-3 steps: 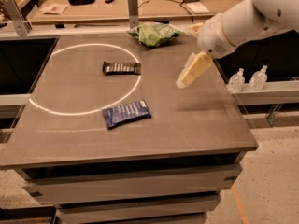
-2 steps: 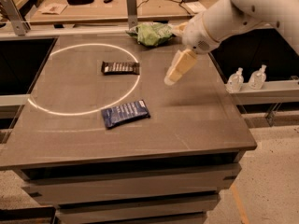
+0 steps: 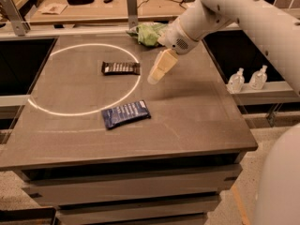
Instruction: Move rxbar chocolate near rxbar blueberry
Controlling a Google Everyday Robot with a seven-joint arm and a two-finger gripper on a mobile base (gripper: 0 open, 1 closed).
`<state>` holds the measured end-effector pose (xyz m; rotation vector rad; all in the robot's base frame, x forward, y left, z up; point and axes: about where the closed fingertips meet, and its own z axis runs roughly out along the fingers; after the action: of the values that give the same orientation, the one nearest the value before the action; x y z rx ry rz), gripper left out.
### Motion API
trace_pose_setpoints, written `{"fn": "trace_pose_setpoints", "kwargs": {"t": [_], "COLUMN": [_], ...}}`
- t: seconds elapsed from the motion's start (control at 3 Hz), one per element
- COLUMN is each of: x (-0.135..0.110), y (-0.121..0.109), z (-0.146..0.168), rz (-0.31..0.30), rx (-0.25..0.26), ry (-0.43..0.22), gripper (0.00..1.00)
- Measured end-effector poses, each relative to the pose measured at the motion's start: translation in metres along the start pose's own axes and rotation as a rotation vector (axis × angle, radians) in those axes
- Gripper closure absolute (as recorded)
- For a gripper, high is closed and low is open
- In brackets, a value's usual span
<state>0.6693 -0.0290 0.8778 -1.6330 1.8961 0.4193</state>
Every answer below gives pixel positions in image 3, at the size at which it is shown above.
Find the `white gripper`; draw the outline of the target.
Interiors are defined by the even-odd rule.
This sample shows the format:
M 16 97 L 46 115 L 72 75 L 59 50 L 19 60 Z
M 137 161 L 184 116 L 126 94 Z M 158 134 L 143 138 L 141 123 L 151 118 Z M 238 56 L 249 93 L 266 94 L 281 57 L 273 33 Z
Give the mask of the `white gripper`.
M 178 54 L 187 54 L 198 45 L 198 41 L 185 32 L 179 18 L 168 24 L 157 41 L 168 49 L 158 53 L 147 78 L 150 84 L 158 83 L 173 68 Z

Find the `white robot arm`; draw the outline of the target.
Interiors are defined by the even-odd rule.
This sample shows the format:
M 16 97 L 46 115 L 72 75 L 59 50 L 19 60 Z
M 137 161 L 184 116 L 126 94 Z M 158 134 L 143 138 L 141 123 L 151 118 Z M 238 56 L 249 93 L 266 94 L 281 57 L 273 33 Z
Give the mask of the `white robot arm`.
M 264 0 L 196 0 L 162 36 L 148 81 L 157 83 L 208 34 L 237 23 L 294 92 L 300 92 L 299 20 Z M 300 125 L 274 143 L 262 167 L 253 225 L 300 225 Z

